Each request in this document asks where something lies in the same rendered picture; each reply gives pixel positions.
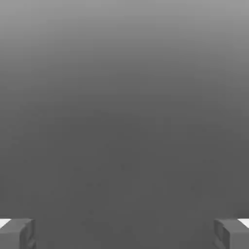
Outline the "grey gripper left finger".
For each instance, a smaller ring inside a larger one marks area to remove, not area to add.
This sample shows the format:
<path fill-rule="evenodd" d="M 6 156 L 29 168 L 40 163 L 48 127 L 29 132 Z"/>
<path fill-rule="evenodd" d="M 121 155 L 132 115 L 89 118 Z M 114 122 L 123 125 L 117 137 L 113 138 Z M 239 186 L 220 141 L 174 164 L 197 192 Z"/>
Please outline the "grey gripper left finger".
<path fill-rule="evenodd" d="M 36 221 L 0 218 L 0 249 L 36 249 Z"/>

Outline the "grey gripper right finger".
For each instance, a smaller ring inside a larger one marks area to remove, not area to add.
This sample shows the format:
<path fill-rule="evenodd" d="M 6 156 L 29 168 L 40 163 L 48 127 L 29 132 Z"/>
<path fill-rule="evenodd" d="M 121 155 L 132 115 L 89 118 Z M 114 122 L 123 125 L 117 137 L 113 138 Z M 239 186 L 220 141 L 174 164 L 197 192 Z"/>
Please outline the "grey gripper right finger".
<path fill-rule="evenodd" d="M 217 249 L 249 249 L 249 218 L 215 219 L 213 229 Z"/>

